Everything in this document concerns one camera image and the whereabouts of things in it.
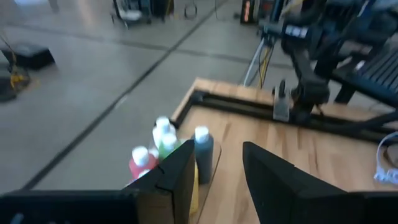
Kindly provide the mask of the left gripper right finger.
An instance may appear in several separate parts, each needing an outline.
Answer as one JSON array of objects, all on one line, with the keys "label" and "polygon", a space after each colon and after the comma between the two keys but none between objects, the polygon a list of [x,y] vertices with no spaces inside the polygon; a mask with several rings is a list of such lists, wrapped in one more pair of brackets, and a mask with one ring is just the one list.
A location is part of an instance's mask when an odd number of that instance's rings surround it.
[{"label": "left gripper right finger", "polygon": [[396,191],[347,192],[249,141],[243,166],[261,223],[397,224]]}]

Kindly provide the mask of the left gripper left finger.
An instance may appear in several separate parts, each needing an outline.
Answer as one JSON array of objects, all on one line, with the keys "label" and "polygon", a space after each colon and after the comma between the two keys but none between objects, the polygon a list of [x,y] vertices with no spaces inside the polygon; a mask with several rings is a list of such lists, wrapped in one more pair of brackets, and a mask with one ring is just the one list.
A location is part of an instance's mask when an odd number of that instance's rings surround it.
[{"label": "left gripper left finger", "polygon": [[185,141],[121,190],[16,190],[1,195],[1,223],[188,223],[194,142]]}]

